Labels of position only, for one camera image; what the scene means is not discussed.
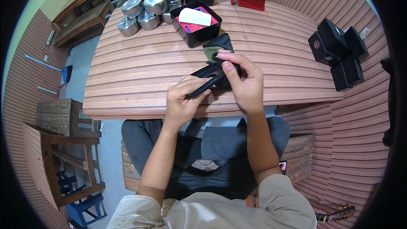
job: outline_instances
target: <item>guitar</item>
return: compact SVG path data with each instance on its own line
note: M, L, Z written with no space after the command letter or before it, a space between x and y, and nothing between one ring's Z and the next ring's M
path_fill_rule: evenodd
M322 221L323 223L330 222L330 221L339 221L343 219L350 218L355 213L355 206L349 205L348 203L341 207L339 211L329 214L328 212L323 214L316 214L317 221Z

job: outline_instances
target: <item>phone screen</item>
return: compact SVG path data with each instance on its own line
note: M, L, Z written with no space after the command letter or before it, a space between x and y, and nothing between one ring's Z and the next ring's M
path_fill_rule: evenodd
M285 175L285 171L287 170L287 161L282 161L279 164L281 172Z

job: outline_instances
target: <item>gray pants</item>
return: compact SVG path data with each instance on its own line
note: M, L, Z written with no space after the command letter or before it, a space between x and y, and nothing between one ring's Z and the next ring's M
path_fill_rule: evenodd
M290 137L290 126L279 117L267 118L270 136L281 157ZM142 174L147 159L160 135L161 120L126 120L122 137L137 172ZM247 158L247 126L206 127L202 139L178 133L176 157L165 198L181 200L195 192L213 192L229 199L246 199L256 180ZM215 171L190 166L195 160L213 160Z

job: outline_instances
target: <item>guitar headstock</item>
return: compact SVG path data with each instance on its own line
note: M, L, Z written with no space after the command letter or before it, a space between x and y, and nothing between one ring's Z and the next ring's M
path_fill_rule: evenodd
M355 206L347 203L345 206L341 207L339 211L333 213L330 216L329 221L338 221L350 218L355 213L355 210Z

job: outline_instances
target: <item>logo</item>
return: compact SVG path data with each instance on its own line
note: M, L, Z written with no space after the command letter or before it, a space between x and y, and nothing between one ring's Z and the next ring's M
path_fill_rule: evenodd
M318 40L316 40L316 41L314 42L314 48L316 48L316 49L319 48L319 41L318 41Z

